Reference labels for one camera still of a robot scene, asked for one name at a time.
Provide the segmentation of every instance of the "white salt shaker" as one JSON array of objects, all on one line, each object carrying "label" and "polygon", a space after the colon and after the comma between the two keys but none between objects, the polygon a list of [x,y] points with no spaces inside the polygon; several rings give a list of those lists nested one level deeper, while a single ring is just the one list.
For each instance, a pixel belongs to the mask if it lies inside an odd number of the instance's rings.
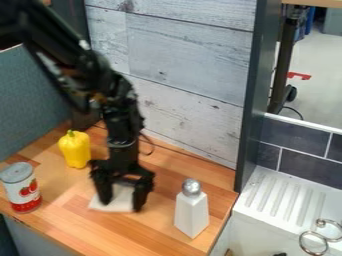
[{"label": "white salt shaker", "polygon": [[174,225],[191,238],[195,238],[209,225],[208,197],[201,184],[186,179],[182,192],[177,195]]}]

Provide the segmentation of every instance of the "bell pepper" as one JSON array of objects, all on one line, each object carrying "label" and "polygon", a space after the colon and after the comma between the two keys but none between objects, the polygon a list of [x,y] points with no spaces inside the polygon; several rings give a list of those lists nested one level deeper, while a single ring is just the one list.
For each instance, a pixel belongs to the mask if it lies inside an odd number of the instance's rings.
[{"label": "bell pepper", "polygon": [[91,158],[89,136],[84,132],[68,130],[59,139],[58,146],[70,167],[82,169]]}]

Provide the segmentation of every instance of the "robotic arm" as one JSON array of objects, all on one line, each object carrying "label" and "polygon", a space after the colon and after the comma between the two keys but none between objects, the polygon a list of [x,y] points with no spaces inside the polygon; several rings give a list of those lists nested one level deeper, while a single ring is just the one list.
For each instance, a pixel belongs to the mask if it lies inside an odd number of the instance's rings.
[{"label": "robotic arm", "polygon": [[[113,198],[112,183],[134,186],[132,203],[140,211],[153,189],[154,173],[138,163],[143,118],[132,85],[39,0],[0,0],[0,49],[18,43],[72,107],[86,113],[91,98],[99,102],[110,157],[91,160],[91,178],[104,204]],[[75,96],[83,97],[84,104]]]}]

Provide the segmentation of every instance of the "white wood panel wall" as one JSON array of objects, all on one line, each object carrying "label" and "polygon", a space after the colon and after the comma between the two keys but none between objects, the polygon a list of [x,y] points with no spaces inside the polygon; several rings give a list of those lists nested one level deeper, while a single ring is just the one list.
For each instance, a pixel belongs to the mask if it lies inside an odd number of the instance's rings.
[{"label": "white wood panel wall", "polygon": [[87,0],[94,49],[134,84],[147,132],[236,167],[256,0]]},{"label": "white wood panel wall", "polygon": [[256,0],[87,0],[114,11],[253,31]]}]

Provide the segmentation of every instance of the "red and white can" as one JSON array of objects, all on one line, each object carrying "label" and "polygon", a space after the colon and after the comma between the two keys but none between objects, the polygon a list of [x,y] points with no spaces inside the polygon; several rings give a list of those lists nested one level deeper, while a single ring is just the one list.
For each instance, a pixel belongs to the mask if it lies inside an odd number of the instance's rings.
[{"label": "red and white can", "polygon": [[18,162],[8,166],[0,172],[0,179],[16,212],[30,212],[40,205],[42,197],[29,163]]}]

